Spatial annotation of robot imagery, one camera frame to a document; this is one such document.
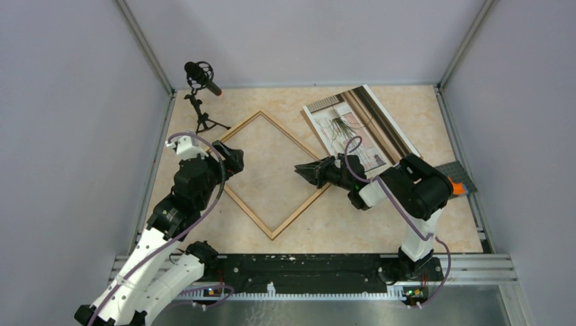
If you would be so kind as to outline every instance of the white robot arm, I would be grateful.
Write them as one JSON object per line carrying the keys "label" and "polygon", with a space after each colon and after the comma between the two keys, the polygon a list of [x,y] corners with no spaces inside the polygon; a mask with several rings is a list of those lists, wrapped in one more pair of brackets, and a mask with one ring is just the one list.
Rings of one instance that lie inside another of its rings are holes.
{"label": "white robot arm", "polygon": [[207,208],[215,186],[244,168],[241,150],[214,142],[212,149],[223,157],[219,163],[198,146],[194,136],[166,142],[182,159],[175,184],[154,207],[140,241],[114,281],[92,304],[78,308],[74,318],[81,325],[151,325],[183,289],[202,278],[206,265],[216,263],[218,252],[205,242],[196,242],[188,246],[178,264],[152,282],[180,244],[178,240],[201,221],[200,211]]}
{"label": "white robot arm", "polygon": [[409,154],[373,181],[366,179],[356,155],[329,156],[297,165],[295,171],[319,189],[330,182],[348,190],[352,205],[364,211],[394,196],[392,203],[410,225],[398,252],[401,268],[407,275],[417,274],[432,257],[432,235],[453,186],[421,158]]}

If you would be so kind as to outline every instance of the white wall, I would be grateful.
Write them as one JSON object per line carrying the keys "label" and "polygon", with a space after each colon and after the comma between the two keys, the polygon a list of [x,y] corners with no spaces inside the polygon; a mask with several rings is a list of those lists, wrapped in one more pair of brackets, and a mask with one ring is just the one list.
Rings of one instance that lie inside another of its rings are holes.
{"label": "white wall", "polygon": [[575,31],[573,0],[500,1],[447,91],[492,240],[536,325],[576,318]]}
{"label": "white wall", "polygon": [[127,249],[167,96],[112,1],[10,1],[0,33],[0,324],[77,325]]}
{"label": "white wall", "polygon": [[435,84],[484,0],[132,0],[172,85]]}

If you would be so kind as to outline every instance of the purple cable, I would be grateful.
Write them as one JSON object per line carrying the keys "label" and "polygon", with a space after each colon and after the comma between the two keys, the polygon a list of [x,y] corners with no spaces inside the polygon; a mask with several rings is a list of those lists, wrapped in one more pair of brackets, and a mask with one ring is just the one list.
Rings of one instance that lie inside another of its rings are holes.
{"label": "purple cable", "polygon": [[[174,139],[175,137],[178,136],[190,136],[194,139],[197,139],[201,142],[203,142],[206,146],[208,146],[208,148],[216,155],[216,157],[218,158],[218,162],[220,162],[220,166],[223,166],[223,161],[222,161],[222,157],[220,156],[220,153],[218,153],[218,151],[214,148],[214,146],[212,146],[212,144],[210,144],[206,139],[198,136],[197,134],[194,134],[192,132],[177,132],[175,134],[173,134],[172,136],[168,137],[168,142],[170,142],[172,139]],[[188,227],[188,229],[182,231],[182,233],[178,234],[177,236],[175,236],[174,238],[170,239],[168,242],[166,242],[165,244],[163,244],[162,246],[158,247],[158,249],[156,249],[155,251],[152,251],[148,256],[146,256],[144,259],[142,259],[139,263],[136,264],[136,266],[134,266],[131,270],[129,270],[126,275],[124,275],[124,279],[128,280],[128,278],[130,276],[132,276],[140,267],[142,267],[144,264],[146,264],[150,259],[152,259],[152,257],[156,256],[159,252],[163,251],[164,249],[168,248],[170,245],[172,245],[174,242],[182,239],[185,235],[187,235],[190,231],[192,231],[192,229],[194,229],[198,224],[200,224],[200,222],[206,217],[208,216],[208,214],[214,209],[214,206],[216,206],[216,204],[218,203],[218,199],[220,198],[220,194],[222,193],[222,191],[224,190],[224,180],[222,179],[222,182],[220,183],[220,189],[218,191],[218,195],[216,196],[216,199],[214,199],[214,201],[212,202],[212,205],[210,205],[210,207],[208,207],[205,212],[202,214],[202,216],[200,216],[200,218],[194,222],[190,227]],[[117,284],[114,288],[112,288],[112,290],[104,297],[104,300],[102,300],[102,302],[98,305],[98,307],[96,307],[96,310],[94,311],[94,314],[92,314],[92,317],[90,317],[90,320],[88,321],[88,324],[86,326],[92,326],[92,324],[94,323],[94,321],[96,320],[96,317],[98,316],[98,314],[100,313],[100,311],[102,310],[102,308],[104,308],[104,306],[106,306],[106,304],[108,303],[108,301],[110,301],[110,299],[112,298],[112,295],[114,295],[114,293],[116,293],[116,291],[118,291],[118,289],[120,288],[120,284]]]}
{"label": "purple cable", "polygon": [[[213,304],[206,305],[206,309],[218,307],[219,305],[223,304],[226,300],[228,300],[228,298],[230,298],[234,294],[234,288],[229,286],[229,285],[226,285],[226,284],[217,285],[215,287],[214,286],[212,286],[212,287],[196,287],[195,289],[182,291],[182,292],[180,292],[180,294],[193,293],[193,292],[210,290],[210,289],[223,289],[223,290],[228,289],[228,290],[230,290],[230,292],[225,297],[214,302]],[[192,304],[193,303],[190,303],[190,302],[178,302],[176,304],[172,304],[172,305],[168,306],[167,308],[174,308],[174,307],[178,307],[178,306],[191,306]]]}
{"label": "purple cable", "polygon": [[[352,144],[352,142],[358,139],[358,145],[356,145],[356,147],[352,148],[350,151],[348,150],[348,147],[350,147],[350,144]],[[432,295],[428,298],[428,300],[426,300],[423,304],[420,304],[420,309],[424,308],[434,297],[436,297],[436,295],[438,294],[438,292],[440,291],[440,289],[444,286],[444,283],[446,283],[446,280],[448,280],[448,275],[450,274],[450,269],[452,267],[452,257],[450,255],[450,250],[448,248],[448,245],[440,240],[437,236],[434,236],[434,233],[428,233],[426,236],[424,236],[420,230],[418,230],[418,228],[414,225],[414,223],[410,220],[410,218],[406,215],[406,212],[404,211],[404,209],[402,208],[402,206],[400,206],[398,204],[398,202],[396,202],[396,199],[394,198],[394,196],[392,195],[392,193],[390,192],[390,190],[388,189],[388,187],[386,186],[386,184],[384,183],[384,181],[380,178],[380,175],[375,176],[374,178],[372,178],[372,180],[368,180],[368,179],[364,179],[363,177],[360,177],[359,175],[357,175],[352,168],[350,167],[350,164],[348,163],[348,153],[355,151],[356,149],[358,149],[358,147],[360,147],[360,144],[362,144],[362,137],[360,136],[354,136],[352,137],[348,143],[346,144],[346,147],[344,148],[344,161],[346,162],[346,168],[348,169],[348,171],[350,172],[350,174],[356,178],[357,180],[360,180],[362,182],[367,182],[367,183],[372,183],[374,182],[374,179],[378,181],[378,184],[380,184],[380,187],[382,188],[382,190],[384,190],[384,193],[386,194],[386,196],[388,197],[388,199],[392,202],[392,205],[394,205],[394,207],[396,208],[396,210],[398,211],[398,213],[400,213],[400,215],[404,218],[404,220],[406,221],[406,223],[408,223],[408,225],[410,225],[410,227],[412,228],[412,230],[418,235],[418,237],[420,239],[422,239],[423,241],[428,241],[428,239],[430,239],[430,237],[434,237],[434,240],[436,240],[439,244],[441,244],[442,246],[444,246],[445,250],[446,250],[446,255],[448,256],[448,267],[446,268],[446,274],[444,275],[444,278],[442,279],[442,282],[440,282],[440,285],[438,285],[438,288],[436,288],[436,290],[434,291],[434,293],[432,293]]]}

